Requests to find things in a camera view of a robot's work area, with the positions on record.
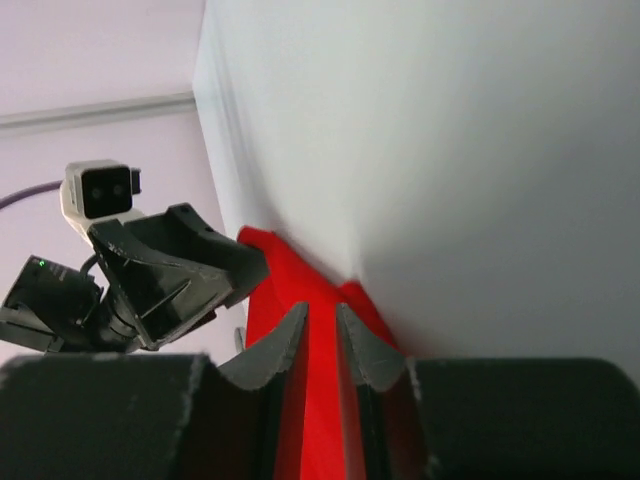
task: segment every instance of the white camera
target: white camera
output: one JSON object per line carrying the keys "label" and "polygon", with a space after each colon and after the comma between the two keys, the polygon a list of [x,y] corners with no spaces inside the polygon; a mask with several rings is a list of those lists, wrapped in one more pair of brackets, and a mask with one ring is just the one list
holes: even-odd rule
{"label": "white camera", "polygon": [[67,223],[91,244],[87,230],[96,222],[122,223],[144,217],[133,208],[140,193],[140,170],[114,160],[92,160],[67,165],[60,186],[60,206]]}

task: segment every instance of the black cable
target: black cable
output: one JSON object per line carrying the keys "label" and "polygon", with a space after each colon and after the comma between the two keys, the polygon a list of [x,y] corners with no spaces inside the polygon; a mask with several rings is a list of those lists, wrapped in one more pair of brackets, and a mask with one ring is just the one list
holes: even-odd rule
{"label": "black cable", "polygon": [[82,264],[82,266],[80,267],[80,273],[88,275],[89,274],[89,270],[91,270],[96,263],[98,263],[98,256],[97,255],[91,255],[87,259],[87,261],[84,262]]}
{"label": "black cable", "polygon": [[16,202],[35,197],[36,195],[40,195],[41,193],[54,192],[56,190],[59,190],[61,184],[62,182],[60,181],[44,183],[42,185],[25,188],[24,190],[20,190],[19,192],[7,195],[6,197],[0,198],[0,210],[4,210],[5,208],[13,205]]}

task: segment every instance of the white wall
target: white wall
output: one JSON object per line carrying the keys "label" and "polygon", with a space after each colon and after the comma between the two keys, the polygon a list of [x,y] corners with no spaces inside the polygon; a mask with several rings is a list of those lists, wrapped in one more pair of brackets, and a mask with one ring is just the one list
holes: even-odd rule
{"label": "white wall", "polygon": [[358,275],[419,353],[640,380],[640,2],[208,8],[194,85],[228,225]]}
{"label": "white wall", "polygon": [[0,114],[188,91],[205,0],[3,0]]}
{"label": "white wall", "polygon": [[[143,212],[160,213],[169,205],[189,202],[214,229],[222,229],[195,113],[0,139],[0,196],[61,179],[69,162],[101,158],[142,169],[142,194],[135,198],[135,205]],[[31,254],[75,268],[92,254],[64,221],[56,194],[1,211],[0,231],[0,297]],[[215,361],[226,361],[235,354],[233,330],[244,322],[241,307],[221,309],[210,325],[163,351],[206,351]],[[0,363],[24,351],[0,342]]]}

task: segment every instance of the red fabric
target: red fabric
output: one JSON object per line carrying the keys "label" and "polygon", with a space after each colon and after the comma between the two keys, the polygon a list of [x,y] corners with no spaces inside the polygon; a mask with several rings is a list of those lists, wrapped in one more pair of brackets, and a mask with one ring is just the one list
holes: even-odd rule
{"label": "red fabric", "polygon": [[345,458],[338,390],[335,311],[347,303],[379,337],[391,333],[357,282],[336,287],[271,232],[245,227],[238,241],[264,252],[270,275],[249,298],[247,345],[271,332],[298,302],[309,304],[309,359],[301,480],[343,480]]}

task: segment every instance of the wall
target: wall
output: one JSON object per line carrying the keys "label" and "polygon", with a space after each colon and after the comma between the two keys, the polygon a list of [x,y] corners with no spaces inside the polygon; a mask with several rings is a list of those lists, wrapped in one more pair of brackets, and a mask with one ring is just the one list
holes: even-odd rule
{"label": "wall", "polygon": [[640,3],[211,0],[205,21],[232,229],[358,276],[422,355],[640,380]]}
{"label": "wall", "polygon": [[0,114],[189,91],[205,0],[3,0]]}
{"label": "wall", "polygon": [[[142,169],[142,194],[135,198],[135,205],[143,212],[159,213],[169,205],[189,202],[214,229],[222,229],[194,112],[0,139],[0,196],[61,179],[69,162],[101,158]],[[1,211],[0,229],[1,297],[30,254],[75,268],[92,254],[64,221],[56,194],[44,194]],[[233,330],[244,322],[241,307],[222,309],[214,322],[163,351],[206,351],[215,361],[226,361],[235,354]],[[0,363],[24,351],[0,343]]]}

